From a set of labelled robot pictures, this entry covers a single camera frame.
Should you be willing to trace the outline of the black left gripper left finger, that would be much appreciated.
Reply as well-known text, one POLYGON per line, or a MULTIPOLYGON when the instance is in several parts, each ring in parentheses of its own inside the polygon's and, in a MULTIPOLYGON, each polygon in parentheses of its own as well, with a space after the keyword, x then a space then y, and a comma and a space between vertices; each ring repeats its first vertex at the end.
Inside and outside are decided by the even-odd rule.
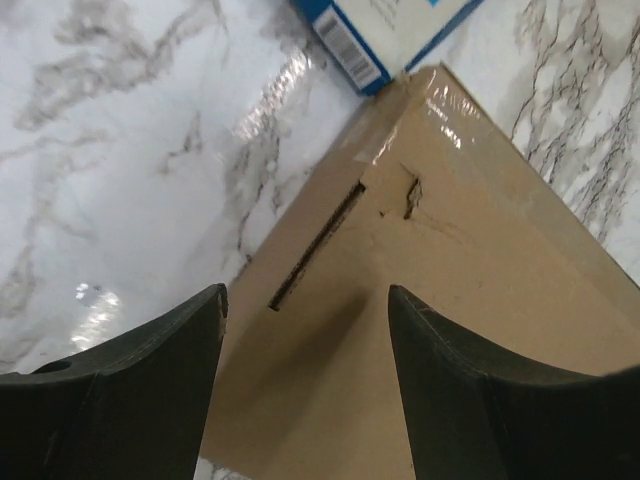
POLYGON ((95 347, 2 375, 2 478, 193 478, 227 315, 214 284, 95 347))

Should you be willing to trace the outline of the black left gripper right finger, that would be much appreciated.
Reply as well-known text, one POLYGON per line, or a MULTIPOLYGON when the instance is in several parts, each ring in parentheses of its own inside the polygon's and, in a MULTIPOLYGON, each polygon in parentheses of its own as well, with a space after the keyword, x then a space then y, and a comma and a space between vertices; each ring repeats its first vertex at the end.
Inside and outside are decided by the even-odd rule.
POLYGON ((419 479, 635 479, 639 371, 590 376, 510 351, 406 288, 388 323, 419 479))

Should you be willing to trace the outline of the brown cardboard express box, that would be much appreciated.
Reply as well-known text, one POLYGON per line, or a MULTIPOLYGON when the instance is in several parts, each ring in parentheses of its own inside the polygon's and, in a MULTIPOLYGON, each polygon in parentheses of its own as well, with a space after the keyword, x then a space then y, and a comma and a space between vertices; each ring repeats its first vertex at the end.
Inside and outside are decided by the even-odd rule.
POLYGON ((639 371, 639 288, 443 66, 388 87, 229 293, 201 454, 253 479, 419 479, 399 285, 524 357, 639 371))

